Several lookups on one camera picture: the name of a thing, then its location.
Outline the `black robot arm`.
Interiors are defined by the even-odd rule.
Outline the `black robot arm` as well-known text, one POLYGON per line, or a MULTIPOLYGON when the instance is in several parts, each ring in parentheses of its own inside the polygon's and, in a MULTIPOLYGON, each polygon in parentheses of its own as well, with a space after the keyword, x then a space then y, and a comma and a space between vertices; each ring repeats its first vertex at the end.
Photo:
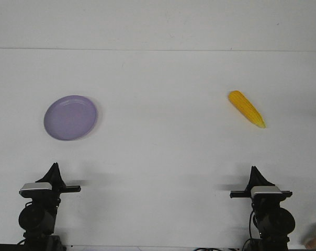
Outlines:
POLYGON ((19 194, 31 200, 18 218, 19 226, 25 230, 22 241, 25 250, 67 250, 54 234, 61 194, 80 191, 80 186, 65 184, 58 163, 53 163, 41 179, 22 186, 19 194))
POLYGON ((280 203, 291 196, 292 191, 280 190, 265 179, 256 166, 251 167, 246 188, 230 191, 231 198, 251 199, 249 226, 254 224, 259 232, 259 238, 249 233, 249 239, 245 241, 242 250, 288 250, 288 235, 294 231, 296 222, 280 203))

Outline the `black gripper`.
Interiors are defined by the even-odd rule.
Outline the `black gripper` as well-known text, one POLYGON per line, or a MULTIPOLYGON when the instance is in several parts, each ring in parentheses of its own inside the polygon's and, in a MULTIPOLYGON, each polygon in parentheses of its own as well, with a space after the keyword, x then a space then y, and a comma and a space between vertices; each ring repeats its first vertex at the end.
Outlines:
POLYGON ((56 189, 39 188, 31 191, 29 197, 44 207, 58 207, 62 193, 76 193, 81 191, 81 186, 66 186, 62 179, 58 163, 53 163, 47 173, 36 182, 48 182, 51 186, 58 186, 56 189))
POLYGON ((280 203, 292 196, 292 191, 278 192, 257 192, 252 194, 250 191, 254 186, 274 186, 258 170, 256 166, 251 167, 250 179, 247 185, 248 191, 231 191, 230 198, 250 198, 253 209, 265 209, 280 207, 280 203))

